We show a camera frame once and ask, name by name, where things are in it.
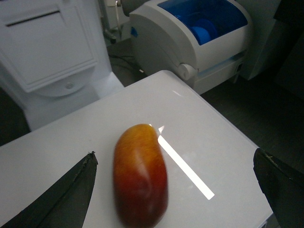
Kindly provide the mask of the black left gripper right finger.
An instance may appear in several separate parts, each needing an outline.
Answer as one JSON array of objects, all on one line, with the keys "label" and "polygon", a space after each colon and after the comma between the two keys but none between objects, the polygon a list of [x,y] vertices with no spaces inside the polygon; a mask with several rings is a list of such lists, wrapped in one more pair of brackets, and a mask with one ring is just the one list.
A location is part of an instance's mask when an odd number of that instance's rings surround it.
[{"label": "black left gripper right finger", "polygon": [[256,149],[254,173],[280,227],[304,226],[304,175],[274,155]]}]

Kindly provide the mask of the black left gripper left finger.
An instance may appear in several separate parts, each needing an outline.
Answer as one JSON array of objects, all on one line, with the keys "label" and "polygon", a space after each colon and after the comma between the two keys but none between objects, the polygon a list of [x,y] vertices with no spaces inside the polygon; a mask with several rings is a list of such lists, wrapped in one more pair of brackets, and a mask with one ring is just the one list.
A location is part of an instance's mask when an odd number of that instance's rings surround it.
[{"label": "black left gripper left finger", "polygon": [[88,153],[3,228],[81,228],[92,197],[98,161]]}]

